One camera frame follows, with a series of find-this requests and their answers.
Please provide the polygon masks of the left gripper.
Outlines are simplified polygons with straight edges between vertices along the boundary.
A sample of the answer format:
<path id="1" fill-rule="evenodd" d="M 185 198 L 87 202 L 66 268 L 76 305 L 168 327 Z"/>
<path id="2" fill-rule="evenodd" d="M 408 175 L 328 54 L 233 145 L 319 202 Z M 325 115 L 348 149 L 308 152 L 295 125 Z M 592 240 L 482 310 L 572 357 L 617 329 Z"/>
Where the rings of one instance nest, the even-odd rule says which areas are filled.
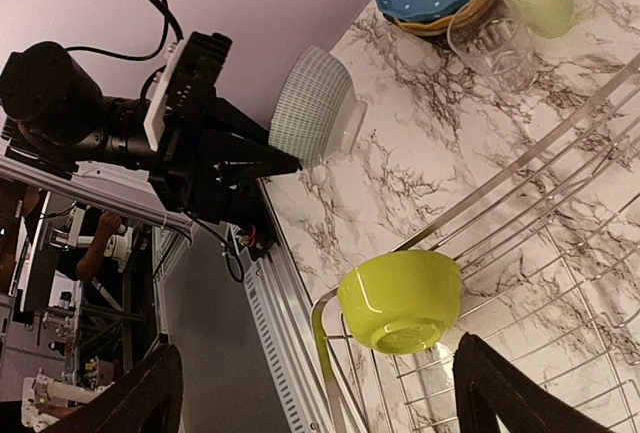
<path id="1" fill-rule="evenodd" d="M 149 182 L 170 212 L 238 225 L 231 185 L 301 169 L 296 157 L 259 144 L 268 142 L 269 131 L 224 98 L 207 102 L 205 126 L 212 129 L 178 119 L 165 125 Z"/>

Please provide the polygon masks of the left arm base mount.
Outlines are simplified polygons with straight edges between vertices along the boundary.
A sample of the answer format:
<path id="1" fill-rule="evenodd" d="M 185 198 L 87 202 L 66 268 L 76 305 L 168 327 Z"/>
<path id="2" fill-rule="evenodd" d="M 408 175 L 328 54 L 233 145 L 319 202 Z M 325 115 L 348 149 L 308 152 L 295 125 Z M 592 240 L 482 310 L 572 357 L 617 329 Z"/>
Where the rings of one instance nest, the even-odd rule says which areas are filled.
<path id="1" fill-rule="evenodd" d="M 263 258 L 278 242 L 264 198 L 255 189 L 232 189 L 223 220 L 239 228 L 240 242 L 253 261 Z"/>

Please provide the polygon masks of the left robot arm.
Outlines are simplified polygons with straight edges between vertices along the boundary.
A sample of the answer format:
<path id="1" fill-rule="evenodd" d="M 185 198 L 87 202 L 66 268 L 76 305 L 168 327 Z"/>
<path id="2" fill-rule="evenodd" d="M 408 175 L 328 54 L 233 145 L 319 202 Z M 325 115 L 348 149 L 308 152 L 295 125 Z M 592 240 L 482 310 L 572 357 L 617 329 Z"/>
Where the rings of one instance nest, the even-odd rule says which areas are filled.
<path id="1" fill-rule="evenodd" d="M 151 98 L 105 96 L 55 42 L 9 57 L 1 74 L 5 139 L 28 161 L 69 177 L 82 162 L 143 170 L 165 209 L 257 226 L 251 184 L 299 170 L 266 129 L 216 92 L 230 51 L 221 34 L 177 44 Z"/>

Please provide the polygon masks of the clear glass cup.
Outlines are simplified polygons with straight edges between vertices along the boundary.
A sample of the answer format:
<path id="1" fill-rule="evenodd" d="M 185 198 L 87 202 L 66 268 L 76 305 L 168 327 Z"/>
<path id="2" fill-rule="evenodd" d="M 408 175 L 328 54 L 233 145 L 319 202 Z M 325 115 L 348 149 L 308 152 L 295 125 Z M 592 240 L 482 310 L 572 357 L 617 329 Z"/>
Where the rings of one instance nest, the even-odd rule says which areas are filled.
<path id="1" fill-rule="evenodd" d="M 495 0 L 480 17 L 466 24 L 451 22 L 447 31 L 452 51 L 497 93 L 521 93 L 536 76 L 523 10 L 516 0 Z"/>

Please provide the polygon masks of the white striped bowl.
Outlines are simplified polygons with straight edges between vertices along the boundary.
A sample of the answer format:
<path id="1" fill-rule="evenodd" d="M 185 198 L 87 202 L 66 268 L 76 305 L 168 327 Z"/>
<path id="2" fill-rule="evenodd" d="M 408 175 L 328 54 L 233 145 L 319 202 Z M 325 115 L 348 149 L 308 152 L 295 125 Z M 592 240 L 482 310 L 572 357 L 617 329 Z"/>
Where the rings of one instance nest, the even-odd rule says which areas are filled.
<path id="1" fill-rule="evenodd" d="M 310 46 L 297 58 L 281 89 L 269 130 L 269 145 L 313 168 L 353 150 L 368 105 L 336 57 Z"/>

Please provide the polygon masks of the yellow dotted plate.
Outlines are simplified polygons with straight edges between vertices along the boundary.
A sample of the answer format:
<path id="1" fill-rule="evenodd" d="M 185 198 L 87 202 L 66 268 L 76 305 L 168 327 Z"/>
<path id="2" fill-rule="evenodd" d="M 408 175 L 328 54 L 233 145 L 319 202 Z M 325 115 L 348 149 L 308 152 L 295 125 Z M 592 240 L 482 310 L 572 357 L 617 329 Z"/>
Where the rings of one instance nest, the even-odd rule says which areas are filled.
<path id="1" fill-rule="evenodd" d="M 451 22 L 466 24 L 480 17 L 489 10 L 495 0 L 470 0 L 455 14 L 432 21 L 431 23 L 417 23 L 401 21 L 391 17 L 389 21 L 402 31 L 422 39 L 432 39 L 446 35 Z"/>

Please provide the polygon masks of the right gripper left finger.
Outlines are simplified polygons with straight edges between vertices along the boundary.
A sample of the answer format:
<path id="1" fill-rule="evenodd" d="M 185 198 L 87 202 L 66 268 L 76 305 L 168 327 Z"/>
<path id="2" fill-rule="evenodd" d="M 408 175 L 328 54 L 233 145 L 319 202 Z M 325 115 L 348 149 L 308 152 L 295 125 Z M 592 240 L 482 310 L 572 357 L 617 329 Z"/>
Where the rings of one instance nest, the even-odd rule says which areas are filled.
<path id="1" fill-rule="evenodd" d="M 99 393 L 82 389 L 75 407 L 34 405 L 36 432 L 178 432 L 183 365 L 173 345 L 156 348 Z"/>

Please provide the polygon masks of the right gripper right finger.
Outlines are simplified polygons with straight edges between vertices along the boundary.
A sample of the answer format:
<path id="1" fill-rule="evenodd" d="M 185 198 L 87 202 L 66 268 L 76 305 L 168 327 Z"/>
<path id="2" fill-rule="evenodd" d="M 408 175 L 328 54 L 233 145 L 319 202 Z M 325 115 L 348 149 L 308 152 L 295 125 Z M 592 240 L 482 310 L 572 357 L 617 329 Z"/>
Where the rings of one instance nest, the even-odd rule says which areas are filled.
<path id="1" fill-rule="evenodd" d="M 475 334 L 464 334 L 453 362 L 462 432 L 606 432 L 608 429 L 534 383 Z"/>

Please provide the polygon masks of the lime green bowl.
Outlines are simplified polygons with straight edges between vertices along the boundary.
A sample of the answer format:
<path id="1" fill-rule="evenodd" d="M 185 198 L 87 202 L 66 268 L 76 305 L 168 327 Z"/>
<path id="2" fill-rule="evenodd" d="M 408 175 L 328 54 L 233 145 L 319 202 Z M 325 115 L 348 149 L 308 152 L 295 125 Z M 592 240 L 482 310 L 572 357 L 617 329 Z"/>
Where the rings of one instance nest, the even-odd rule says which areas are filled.
<path id="1" fill-rule="evenodd" d="M 392 252 L 349 272 L 337 297 L 358 343 L 385 355 L 410 355 L 433 347 L 456 323 L 460 269 L 438 252 Z"/>

